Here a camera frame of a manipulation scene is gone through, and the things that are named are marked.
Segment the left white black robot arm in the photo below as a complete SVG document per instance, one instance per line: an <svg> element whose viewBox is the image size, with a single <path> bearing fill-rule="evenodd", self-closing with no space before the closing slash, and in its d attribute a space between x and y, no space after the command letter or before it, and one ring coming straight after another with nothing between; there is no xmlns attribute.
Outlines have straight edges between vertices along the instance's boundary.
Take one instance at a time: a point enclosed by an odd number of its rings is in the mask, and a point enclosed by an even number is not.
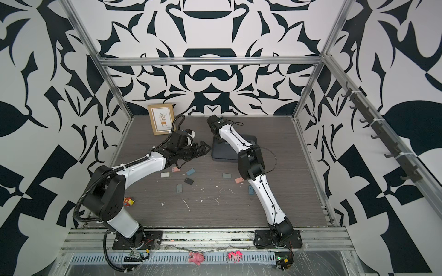
<svg viewBox="0 0 442 276"><path fill-rule="evenodd" d="M118 237L130 240L138 247L143 239L143 227L125 210L125 190L145 177L208 154L211 147L204 141L194 142L194 132L174 131L158 147L128 164L116 167L100 166L93 173L84 193L74 208L79 223L97 222Z"/></svg>

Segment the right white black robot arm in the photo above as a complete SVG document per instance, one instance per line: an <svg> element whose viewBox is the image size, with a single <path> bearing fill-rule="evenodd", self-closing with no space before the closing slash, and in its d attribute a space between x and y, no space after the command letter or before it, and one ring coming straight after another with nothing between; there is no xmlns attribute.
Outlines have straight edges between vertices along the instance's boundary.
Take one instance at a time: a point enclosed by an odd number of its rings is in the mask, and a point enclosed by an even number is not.
<svg viewBox="0 0 442 276"><path fill-rule="evenodd" d="M207 123L214 137L228 143L237 153L238 171L254 189L264 209L270 237L268 241L264 238L256 238L255 246L257 248L270 245L291 247L291 240L296 239L295 230L270 189L260 146L244 139L234 129L233 123L223 117L212 115L207 119Z"/></svg>

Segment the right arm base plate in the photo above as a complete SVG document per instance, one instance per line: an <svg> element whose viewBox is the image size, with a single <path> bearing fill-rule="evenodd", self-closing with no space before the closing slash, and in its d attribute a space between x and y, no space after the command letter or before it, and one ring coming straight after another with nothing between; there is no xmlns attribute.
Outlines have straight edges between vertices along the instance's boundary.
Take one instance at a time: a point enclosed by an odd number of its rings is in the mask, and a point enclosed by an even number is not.
<svg viewBox="0 0 442 276"><path fill-rule="evenodd" d="M288 234L279 235L271 230L255 230L253 244L258 249L265 248L295 248L303 246L299 230L292 230Z"/></svg>

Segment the dark grey storage box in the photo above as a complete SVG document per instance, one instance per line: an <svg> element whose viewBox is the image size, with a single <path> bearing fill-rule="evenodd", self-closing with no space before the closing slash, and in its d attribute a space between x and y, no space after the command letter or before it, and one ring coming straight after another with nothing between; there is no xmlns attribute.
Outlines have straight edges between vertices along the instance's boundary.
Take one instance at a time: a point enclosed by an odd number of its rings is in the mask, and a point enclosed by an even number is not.
<svg viewBox="0 0 442 276"><path fill-rule="evenodd" d="M237 135L239 140L244 142L246 145L254 147L257 145L257 138L253 135ZM238 153L235 148L232 148L230 144L222 139L213 137L212 140L212 150L211 157L216 162L238 162Z"/></svg>

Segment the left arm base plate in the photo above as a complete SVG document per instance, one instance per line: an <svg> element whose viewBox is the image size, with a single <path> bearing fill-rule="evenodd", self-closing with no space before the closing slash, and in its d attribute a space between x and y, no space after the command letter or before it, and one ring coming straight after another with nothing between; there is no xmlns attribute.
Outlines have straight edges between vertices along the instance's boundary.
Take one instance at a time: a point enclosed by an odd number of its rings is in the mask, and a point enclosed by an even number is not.
<svg viewBox="0 0 442 276"><path fill-rule="evenodd" d="M117 233L113 250L145 250L155 249L162 243L162 231L137 231L131 238L126 238Z"/></svg>

